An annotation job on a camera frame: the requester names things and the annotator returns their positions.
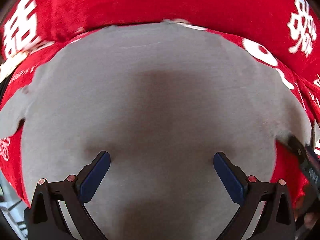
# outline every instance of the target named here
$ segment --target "gray fabric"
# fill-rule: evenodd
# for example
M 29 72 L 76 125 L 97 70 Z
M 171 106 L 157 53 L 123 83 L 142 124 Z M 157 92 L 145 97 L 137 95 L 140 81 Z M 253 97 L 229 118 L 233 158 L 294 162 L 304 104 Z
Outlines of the gray fabric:
M 277 71 L 219 35 L 174 23 L 105 28 L 66 46 L 5 105 L 0 137 L 21 116 L 29 199 L 38 179 L 63 180 L 100 150 L 111 154 L 86 205 L 110 240 L 215 239 L 237 205 L 214 153 L 268 181 L 275 138 L 309 142 L 311 132 Z
M 313 148 L 316 147 L 316 143 L 319 141 L 319 139 L 320 139 L 320 127 L 317 124 L 316 120 L 314 120 L 312 125 L 312 141 L 311 141 L 311 145 Z

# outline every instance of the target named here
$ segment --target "black strap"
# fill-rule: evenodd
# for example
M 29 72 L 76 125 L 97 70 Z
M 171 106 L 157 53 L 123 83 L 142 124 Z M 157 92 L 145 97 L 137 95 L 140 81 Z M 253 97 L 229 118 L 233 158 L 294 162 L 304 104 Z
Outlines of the black strap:
M 3 95 L 9 85 L 9 82 L 10 82 L 13 74 L 14 74 L 14 71 L 0 83 L 0 103 L 2 101 Z

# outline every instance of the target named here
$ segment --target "red fabric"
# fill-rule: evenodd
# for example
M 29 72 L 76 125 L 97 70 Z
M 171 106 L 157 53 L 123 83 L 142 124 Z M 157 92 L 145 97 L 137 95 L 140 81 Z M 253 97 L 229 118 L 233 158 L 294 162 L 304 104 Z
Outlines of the red fabric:
M 9 25 L 14 26 L 16 9 L 19 9 L 17 5 L 21 1 L 23 0 L 16 3 L 4 23 L 11 20 L 12 24 Z M 220 35 L 242 48 L 242 37 L 262 44 L 278 59 L 276 68 L 281 70 L 286 80 L 294 86 L 291 91 L 305 107 L 309 119 L 320 121 L 320 104 L 318 103 L 320 88 L 313 84 L 318 78 L 320 55 L 318 39 L 313 41 L 313 50 L 307 57 L 301 51 L 301 46 L 296 53 L 290 53 L 288 50 L 297 43 L 297 40 L 290 36 L 287 26 L 292 13 L 297 13 L 295 0 L 30 0 L 23 8 L 27 8 L 30 3 L 36 4 L 25 17 L 25 20 L 36 18 L 36 26 L 34 26 L 36 36 L 31 42 L 39 37 L 37 42 L 55 41 L 55 43 L 29 55 L 17 68 L 0 104 L 0 109 L 17 89 L 31 82 L 34 70 L 38 66 L 50 60 L 72 38 L 75 40 L 79 38 L 76 37 L 78 34 L 106 25 L 149 23 L 182 18 L 194 25 L 215 30 L 211 31 L 213 33 L 223 32 Z M 319 28 L 320 22 L 312 10 L 309 15 L 313 17 L 314 26 Z M 0 26 L 0 34 L 2 44 L 5 44 L 4 25 Z M 20 36 L 25 35 L 27 36 L 28 32 L 20 33 Z M 17 35 L 12 34 L 11 39 L 15 42 L 11 43 L 11 46 L 15 44 L 12 48 L 19 50 Z M 6 46 L 2 46 L 1 49 L 5 58 L 5 49 L 8 50 Z M 29 49 L 28 46 L 31 45 L 24 44 L 22 49 Z M 17 136 L 21 130 L 22 128 L 10 137 L 9 150 L 12 153 L 10 156 L 16 156 L 16 158 L 11 158 L 9 161 L 0 158 L 0 168 L 8 181 L 14 185 L 19 196 L 27 202 L 21 180 L 21 134 Z M 271 180 L 285 179 L 290 188 L 292 200 L 295 202 L 296 198 L 302 194 L 302 186 L 306 180 L 299 171 L 295 158 L 278 143 L 276 143 L 276 149 L 276 166 Z

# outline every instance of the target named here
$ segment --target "blue gripper pad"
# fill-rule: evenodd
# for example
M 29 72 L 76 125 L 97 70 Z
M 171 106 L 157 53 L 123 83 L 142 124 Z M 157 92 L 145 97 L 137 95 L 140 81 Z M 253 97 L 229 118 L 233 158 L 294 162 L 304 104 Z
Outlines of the blue gripper pad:
M 104 152 L 93 169 L 84 179 L 83 183 L 80 185 L 78 198 L 82 204 L 90 202 L 94 193 L 97 191 L 102 179 L 107 173 L 110 164 L 110 154 L 108 152 Z
M 223 152 L 218 152 L 214 155 L 213 167 L 232 201 L 242 205 L 248 190 L 244 172 L 238 166 L 234 166 Z

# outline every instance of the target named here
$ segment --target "gray cloth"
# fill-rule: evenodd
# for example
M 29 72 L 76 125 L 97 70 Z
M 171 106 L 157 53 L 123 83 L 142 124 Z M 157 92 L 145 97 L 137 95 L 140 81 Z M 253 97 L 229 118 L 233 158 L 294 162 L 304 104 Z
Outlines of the gray cloth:
M 269 181 L 275 139 L 310 142 L 311 132 L 276 70 L 219 35 L 170 22 L 104 28 L 69 44 L 7 102 L 0 138 L 21 118 L 30 200 L 40 178 L 63 180 L 110 153 L 86 205 L 110 240 L 215 239 L 237 205 L 214 153 Z

